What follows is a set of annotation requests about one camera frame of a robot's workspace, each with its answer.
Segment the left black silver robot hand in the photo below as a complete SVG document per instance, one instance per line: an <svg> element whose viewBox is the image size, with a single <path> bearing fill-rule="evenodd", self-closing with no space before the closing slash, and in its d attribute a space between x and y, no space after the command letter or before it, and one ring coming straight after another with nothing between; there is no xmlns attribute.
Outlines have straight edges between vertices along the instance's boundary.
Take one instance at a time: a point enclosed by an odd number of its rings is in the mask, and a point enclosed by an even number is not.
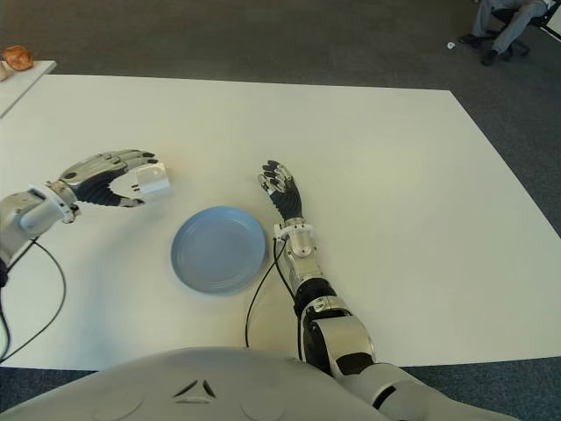
<svg viewBox="0 0 561 421"><path fill-rule="evenodd" d="M158 163L153 153L136 149L125 149L98 153L84 161L65 169L54 182L46 186L61 197L75 202L92 203L101 206L133 208L143 200L120 196L110 184L135 168Z"/></svg>

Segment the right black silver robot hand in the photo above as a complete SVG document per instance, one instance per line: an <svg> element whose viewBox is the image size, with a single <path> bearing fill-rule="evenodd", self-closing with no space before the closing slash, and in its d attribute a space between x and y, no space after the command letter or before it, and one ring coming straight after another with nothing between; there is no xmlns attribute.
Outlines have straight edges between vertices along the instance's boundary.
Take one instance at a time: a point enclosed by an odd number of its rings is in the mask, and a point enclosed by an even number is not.
<svg viewBox="0 0 561 421"><path fill-rule="evenodd" d="M284 165L278 161L268 161L262 166L258 183L284 221L303 218L299 189L294 177Z"/></svg>

